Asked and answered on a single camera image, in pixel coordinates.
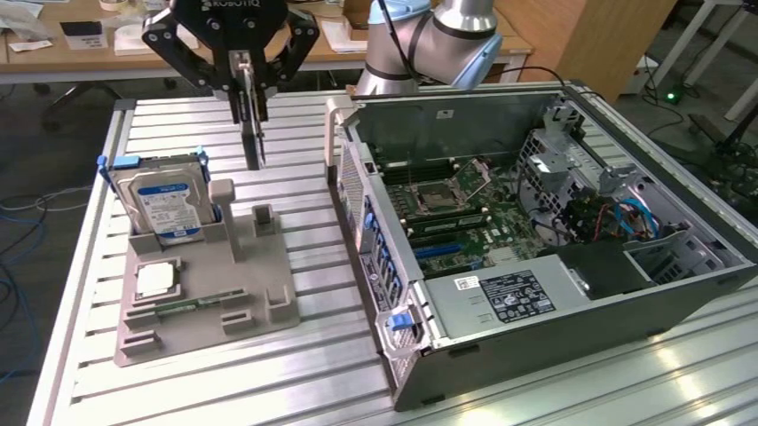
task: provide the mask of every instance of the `robotiq logo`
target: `robotiq logo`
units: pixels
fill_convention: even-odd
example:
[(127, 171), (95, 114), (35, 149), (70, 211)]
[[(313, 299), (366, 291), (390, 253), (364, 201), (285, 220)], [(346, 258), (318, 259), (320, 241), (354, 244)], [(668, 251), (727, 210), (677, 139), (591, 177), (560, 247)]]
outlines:
[(260, 7), (260, 0), (205, 0), (201, 7), (202, 12), (209, 11), (210, 7)]

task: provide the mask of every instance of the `cable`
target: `cable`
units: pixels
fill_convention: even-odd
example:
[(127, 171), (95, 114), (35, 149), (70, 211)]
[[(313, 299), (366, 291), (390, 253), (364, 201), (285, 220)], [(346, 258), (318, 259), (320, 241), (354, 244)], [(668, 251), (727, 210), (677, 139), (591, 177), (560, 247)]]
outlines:
[(516, 202), (521, 204), (521, 181), (522, 181), (522, 173), (525, 171), (525, 165), (518, 167), (518, 176), (516, 177)]
[(3, 281), (0, 281), (0, 285), (2, 285), (2, 288), (5, 289), (5, 294), (2, 295), (2, 299), (0, 299), (0, 304), (2, 304), (2, 302), (7, 300), (7, 297), (10, 297), (10, 295), (13, 294), (13, 289), (10, 288), (10, 285)]
[(753, 195), (749, 195), (748, 193), (743, 192), (741, 189), (736, 189), (733, 187), (733, 183), (731, 182), (729, 184), (729, 189), (733, 193), (736, 193), (741, 198), (747, 199), (747, 200), (752, 200), (755, 198)]
[(0, 219), (6, 220), (7, 222), (13, 222), (15, 224), (30, 224), (33, 225), (33, 227), (30, 228), (31, 230), (38, 229), (38, 233), (37, 233), (37, 239), (34, 240), (34, 242), (31, 243), (30, 247), (26, 248), (23, 251), (21, 251), (21, 253), (18, 253), (17, 255), (9, 257), (3, 262), (5, 264), (14, 264), (17, 263), (17, 261), (26, 256), (31, 251), (34, 251), (34, 249), (38, 247), (38, 245), (42, 242), (42, 239), (45, 237), (45, 226), (41, 222), (35, 221), (35, 220), (23, 220), (23, 219), (13, 219), (11, 217), (7, 216), (2, 216), (0, 215)]
[(525, 212), (525, 214), (529, 215), (533, 211), (539, 211), (540, 213), (547, 213), (549, 209), (547, 207), (535, 207), (533, 209), (529, 209)]
[(671, 113), (673, 113), (676, 115), (676, 121), (675, 122), (667, 122), (665, 124), (659, 125), (655, 129), (652, 129), (651, 131), (648, 131), (645, 133), (645, 136), (648, 138), (652, 137), (652, 134), (656, 133), (657, 131), (665, 129), (669, 126), (676, 126), (677, 124), (681, 124), (684, 122), (684, 116), (679, 113), (679, 111), (676, 111), (672, 108), (668, 108), (667, 106), (661, 106), (657, 103), (657, 87), (655, 85), (655, 80), (652, 78), (652, 73), (649, 72), (649, 64), (647, 63), (647, 53), (644, 54), (644, 69), (647, 71), (647, 82), (644, 84), (644, 90), (645, 90), (645, 94), (641, 95), (641, 100), (648, 103), (651, 106), (657, 107), (660, 109), (664, 109), (667, 111), (669, 111)]
[[(7, 207), (3, 205), (2, 202), (0, 202), (0, 210), (5, 210), (5, 211), (21, 211), (21, 210), (27, 210), (27, 209), (33, 209), (37, 208), (37, 210), (42, 210), (41, 209), (41, 204), (42, 204), (42, 199), (45, 201), (50, 201), (51, 199), (54, 199), (55, 197), (58, 197), (59, 195), (65, 195), (67, 193), (75, 193), (78, 191), (90, 191), (91, 190), (91, 185), (89, 186), (78, 186), (78, 187), (73, 187), (73, 188), (66, 188), (61, 191), (57, 191), (54, 193), (46, 193), (43, 195), (41, 195), (37, 200), (34, 201), (34, 203), (27, 204), (25, 206), (17, 206), (17, 207)], [(61, 207), (61, 208), (46, 208), (47, 212), (53, 212), (53, 211), (69, 211), (73, 209), (79, 209), (82, 207), (86, 207), (87, 203), (82, 202), (81, 204), (77, 204), (75, 206), (69, 206), (69, 207)]]
[[(557, 247), (557, 246), (560, 246), (560, 233), (557, 232), (557, 215), (555, 215), (555, 217), (549, 221), (549, 225), (552, 226), (552, 229), (555, 230), (555, 247)], [(571, 239), (565, 238), (565, 243), (569, 243), (569, 242), (571, 242)]]
[(31, 310), (30, 310), (30, 307), (29, 307), (26, 293), (15, 285), (15, 282), (13, 280), (13, 274), (10, 273), (10, 271), (7, 271), (7, 268), (5, 267), (5, 265), (2, 263), (0, 263), (0, 270), (2, 270), (2, 272), (3, 272), (3, 274), (7, 278), (6, 280), (0, 280), (0, 281), (2, 281), (3, 284), (13, 289), (13, 291), (15, 293), (15, 299), (18, 301), (18, 304), (21, 305), (21, 309), (23, 310), (23, 314), (26, 315), (26, 320), (27, 320), (29, 326), (31, 328), (31, 350), (29, 351), (26, 358), (21, 362), (21, 365), (17, 368), (14, 368), (13, 370), (10, 370), (5, 375), (2, 375), (2, 377), (0, 377), (0, 384), (2, 384), (10, 377), (13, 377), (13, 375), (18, 371), (23, 370), (27, 367), (27, 365), (33, 361), (34, 355), (38, 353), (38, 349), (41, 347), (41, 344), (39, 344), (39, 338), (38, 338), (37, 322), (34, 321), (34, 315), (31, 314)]
[(386, 3), (384, 0), (378, 1), (378, 7), (381, 8), (381, 14), (384, 15), (384, 23), (386, 24), (386, 30), (389, 32), (389, 38), (392, 39), (392, 43), (394, 48), (397, 49), (397, 53), (400, 54), (400, 60), (402, 61), (402, 67), (405, 67), (405, 72), (410, 75), (410, 78), (420, 83), (420, 77), (417, 76), (413, 67), (410, 66), (410, 62), (406, 60), (405, 52), (402, 51), (402, 47), (400, 46), (400, 40), (397, 39), (397, 33), (394, 32), (394, 24), (392, 22), (392, 18), (389, 17), (389, 11), (386, 9)]
[(551, 231), (555, 232), (556, 234), (560, 234), (563, 237), (565, 237), (567, 240), (572, 238), (572, 235), (571, 235), (568, 232), (561, 231), (560, 229), (555, 228), (553, 226), (545, 225), (544, 223), (541, 223), (541, 222), (539, 222), (539, 221), (536, 221), (536, 220), (533, 220), (533, 219), (531, 220), (531, 223), (532, 223), (535, 226), (540, 226), (540, 227), (543, 227), (544, 229), (551, 230)]
[(652, 226), (652, 238), (656, 239), (657, 238), (657, 224), (655, 223), (655, 220), (652, 220), (652, 213), (649, 212), (649, 210), (647, 209), (644, 204), (641, 204), (641, 202), (639, 202), (639, 200), (636, 200), (633, 198), (623, 199), (613, 206), (615, 220), (617, 220), (617, 223), (620, 224), (621, 228), (624, 228), (624, 230), (629, 234), (632, 234), (632, 235), (635, 234), (635, 230), (631, 228), (631, 226), (624, 222), (624, 219), (621, 218), (621, 211), (620, 211), (621, 204), (636, 209), (639, 211), (639, 213), (641, 213), (643, 221), (647, 220), (649, 222), (649, 225)]
[[(13, 370), (13, 377), (27, 377), (30, 375), (38, 375), (39, 371), (35, 369), (15, 369)], [(9, 371), (0, 371), (0, 376), (2, 375), (7, 375), (10, 372)]]
[(733, 19), (733, 17), (736, 16), (736, 13), (739, 13), (739, 11), (741, 10), (741, 7), (737, 7), (736, 10), (733, 11), (733, 13), (731, 14), (731, 16), (725, 19), (725, 21), (723, 21), (723, 23), (720, 24), (719, 29), (715, 32), (715, 37), (712, 38), (712, 40), (709, 40), (709, 43), (697, 51), (697, 53), (695, 53), (695, 57), (691, 59), (689, 64), (687, 65), (687, 67), (684, 68), (684, 71), (681, 72), (681, 77), (679, 79), (679, 83), (681, 88), (684, 89), (684, 94), (687, 96), (689, 96), (693, 99), (699, 99), (700, 98), (700, 93), (697, 92), (697, 89), (695, 89), (693, 86), (684, 84), (684, 80), (687, 80), (687, 75), (689, 74), (689, 71), (692, 69), (692, 67), (695, 66), (695, 64), (697, 63), (697, 59), (700, 58), (701, 53), (708, 50), (708, 48), (712, 46), (712, 44), (715, 43), (716, 39), (720, 36), (720, 32), (723, 31), (723, 29), (725, 28), (725, 26), (729, 24), (731, 20)]
[(549, 68), (545, 67), (514, 67), (514, 68), (508, 68), (508, 69), (502, 69), (501, 71), (497, 71), (489, 75), (486, 75), (486, 78), (493, 77), (494, 75), (502, 75), (505, 73), (509, 73), (512, 71), (522, 71), (524, 69), (539, 69), (541, 71), (544, 71), (545, 73), (552, 74), (552, 77), (555, 77), (555, 79), (557, 79), (557, 83), (560, 83), (560, 85), (563, 87), (565, 87), (565, 82), (563, 81), (563, 78), (557, 75), (557, 73), (555, 71), (552, 71)]
[(5, 95), (0, 96), (0, 102), (2, 102), (5, 99), (7, 99), (10, 97), (10, 95), (13, 95), (13, 92), (15, 91), (15, 85), (10, 85), (10, 90), (7, 91), (7, 93)]
[(603, 223), (603, 214), (605, 213), (608, 207), (609, 207), (608, 204), (603, 204), (603, 207), (600, 208), (600, 211), (596, 214), (595, 236), (592, 237), (592, 241), (596, 241), (597, 237), (600, 236), (600, 224)]
[(10, 314), (7, 315), (7, 318), (5, 319), (3, 323), (0, 324), (0, 333), (2, 333), (2, 330), (5, 330), (5, 327), (7, 327), (7, 324), (10, 324), (10, 322), (13, 321), (13, 318), (15, 317), (15, 313), (18, 312), (18, 294), (15, 293), (15, 289), (13, 288), (13, 286), (10, 286), (10, 284), (7, 284), (3, 280), (0, 281), (3, 283), (3, 286), (7, 286), (7, 288), (10, 289), (10, 293), (7, 294), (7, 297), (10, 295), (13, 295), (13, 307), (10, 308)]
[(10, 251), (13, 249), (13, 247), (17, 246), (21, 243), (21, 241), (23, 241), (26, 239), (26, 237), (31, 234), (31, 232), (42, 225), (42, 223), (45, 222), (45, 217), (47, 216), (47, 201), (39, 195), (17, 195), (17, 196), (13, 196), (13, 197), (7, 197), (7, 198), (5, 198), (0, 201), (0, 204), (2, 204), (3, 201), (13, 199), (13, 198), (34, 198), (34, 199), (42, 200), (42, 213), (41, 213), (41, 215), (38, 215), (37, 224), (34, 226), (29, 227), (26, 232), (23, 233), (23, 235), (21, 235), (10, 243), (10, 245), (7, 247), (5, 247), (2, 250), (0, 250), (0, 258), (2, 258), (2, 255), (7, 251)]

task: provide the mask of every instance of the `blue hard drive label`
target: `blue hard drive label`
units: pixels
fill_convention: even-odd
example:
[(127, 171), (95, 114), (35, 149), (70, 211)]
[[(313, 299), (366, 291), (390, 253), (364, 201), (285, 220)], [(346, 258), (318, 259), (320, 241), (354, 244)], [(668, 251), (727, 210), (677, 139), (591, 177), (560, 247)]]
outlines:
[(143, 214), (152, 230), (165, 239), (181, 238), (200, 232), (200, 217), (186, 202), (192, 195), (188, 184), (145, 186), (137, 189)]

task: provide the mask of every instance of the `blue latch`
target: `blue latch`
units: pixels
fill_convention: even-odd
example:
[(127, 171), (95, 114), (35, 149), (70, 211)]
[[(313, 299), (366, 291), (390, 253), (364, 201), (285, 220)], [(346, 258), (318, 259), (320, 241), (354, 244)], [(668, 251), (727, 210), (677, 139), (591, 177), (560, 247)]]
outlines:
[(409, 312), (396, 313), (386, 320), (386, 325), (392, 331), (405, 330), (413, 326), (413, 317)]
[(202, 179), (205, 180), (205, 182), (209, 182), (210, 171), (208, 170), (208, 154), (201, 146), (198, 146), (194, 149), (194, 155), (197, 156), (197, 161), (200, 162), (200, 169), (202, 170)]
[(114, 170), (133, 169), (134, 167), (139, 167), (141, 161), (142, 158), (138, 155), (123, 155), (113, 158), (111, 168)]
[(99, 176), (102, 176), (102, 179), (105, 179), (105, 182), (107, 182), (107, 186), (114, 192), (115, 187), (113, 186), (110, 176), (107, 175), (107, 157), (105, 155), (97, 156), (97, 172), (99, 173)]

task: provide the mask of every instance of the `red cable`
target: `red cable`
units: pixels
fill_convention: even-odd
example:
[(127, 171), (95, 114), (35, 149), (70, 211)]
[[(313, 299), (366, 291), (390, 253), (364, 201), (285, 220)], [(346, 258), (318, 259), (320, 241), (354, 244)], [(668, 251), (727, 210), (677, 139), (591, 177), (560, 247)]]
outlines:
[(595, 237), (592, 241), (596, 241), (597, 237), (600, 236), (600, 224), (603, 223), (603, 213), (605, 213), (605, 209), (608, 208), (607, 204), (603, 204), (600, 208), (600, 212), (596, 214), (596, 224), (595, 224)]

